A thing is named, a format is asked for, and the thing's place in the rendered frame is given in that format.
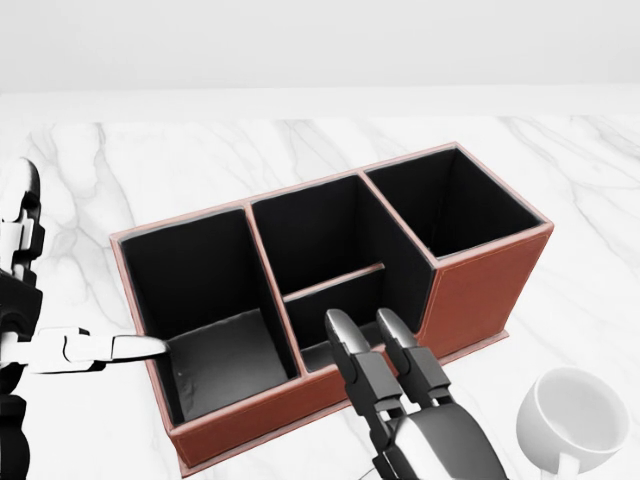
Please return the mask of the red-brown desk caddy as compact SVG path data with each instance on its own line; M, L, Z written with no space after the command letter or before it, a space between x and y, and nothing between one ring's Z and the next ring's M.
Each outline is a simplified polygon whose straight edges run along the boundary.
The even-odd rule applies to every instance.
M182 475L346 406L330 308L379 346L387 307L448 362L502 339L552 230L453 143L115 233Z

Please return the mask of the white ceramic mug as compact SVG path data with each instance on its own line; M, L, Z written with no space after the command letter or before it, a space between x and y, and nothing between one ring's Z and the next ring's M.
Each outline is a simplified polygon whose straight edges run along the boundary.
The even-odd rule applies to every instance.
M630 433L630 414L616 391L576 367L541 374L516 420L520 449L540 480L577 480L617 453Z

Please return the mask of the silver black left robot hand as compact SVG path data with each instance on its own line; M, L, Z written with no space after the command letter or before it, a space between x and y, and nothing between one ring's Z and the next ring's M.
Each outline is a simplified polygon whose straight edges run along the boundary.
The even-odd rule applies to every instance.
M21 158L0 182L0 480L26 480L30 448L22 431L26 401L13 393L24 372L98 371L108 363L154 358L158 338L92 335L80 327L36 329L43 293L31 263L42 254L40 176Z

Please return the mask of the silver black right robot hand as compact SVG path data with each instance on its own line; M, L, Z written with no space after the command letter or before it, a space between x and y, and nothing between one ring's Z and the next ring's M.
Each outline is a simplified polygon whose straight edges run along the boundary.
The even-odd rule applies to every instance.
M325 326L356 413L368 426L383 480L509 480L477 421L452 397L431 350L388 308L376 312L386 351L371 349L342 310Z

